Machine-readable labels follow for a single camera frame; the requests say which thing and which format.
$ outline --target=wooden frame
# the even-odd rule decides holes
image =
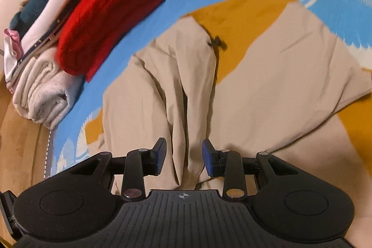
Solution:
[[[44,179],[49,130],[22,118],[12,103],[3,72],[0,73],[0,191],[16,196]],[[10,243],[0,218],[0,236]]]

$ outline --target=circular pad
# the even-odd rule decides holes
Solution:
[[[303,216],[319,215],[328,207],[325,197],[310,190],[291,192],[285,197],[284,202],[289,210]]]
[[[46,241],[70,241],[104,228],[116,199],[90,175],[61,173],[25,190],[14,203],[24,234]]]
[[[83,196],[72,190],[50,192],[43,196],[40,201],[42,210],[55,216],[69,215],[80,209],[83,204]]]
[[[302,243],[343,236],[354,217],[347,194],[311,175],[275,177],[253,197],[252,210],[271,233]]]

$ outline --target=logo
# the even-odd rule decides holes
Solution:
[[[184,200],[187,199],[188,197],[191,197],[191,195],[187,194],[186,192],[183,192],[180,195],[178,195],[178,197]]]

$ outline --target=ribbed plastic surface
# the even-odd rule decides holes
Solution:
[[[351,248],[343,239],[298,244],[277,238],[258,225],[241,203],[228,203],[216,191],[152,191],[127,203],[103,230],[84,239],[47,243],[24,237],[16,248]]]

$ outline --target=white towel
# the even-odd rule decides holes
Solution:
[[[39,85],[29,100],[32,121],[54,129],[75,104],[82,82],[82,76],[72,76],[61,70]]]
[[[33,92],[61,70],[55,61],[56,51],[57,47],[51,47],[39,56],[32,56],[19,77],[14,90],[13,104],[22,117],[31,119],[29,100]]]
[[[17,112],[49,129],[55,128],[75,103],[83,78],[62,71],[55,61],[56,46],[26,64],[13,95]]]

